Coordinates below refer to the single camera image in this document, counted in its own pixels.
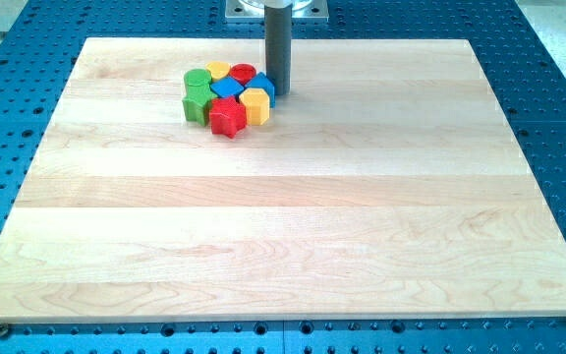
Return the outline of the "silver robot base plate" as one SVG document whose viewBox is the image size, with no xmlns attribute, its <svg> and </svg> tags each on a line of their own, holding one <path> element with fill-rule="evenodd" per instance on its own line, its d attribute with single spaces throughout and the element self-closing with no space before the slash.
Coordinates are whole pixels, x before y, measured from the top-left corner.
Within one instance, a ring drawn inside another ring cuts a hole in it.
<svg viewBox="0 0 566 354">
<path fill-rule="evenodd" d="M 329 10 L 327 0 L 292 0 L 292 18 L 294 20 L 327 23 Z M 264 5 L 255 0 L 223 0 L 224 15 L 227 23 L 250 24 L 263 20 Z"/>
</svg>

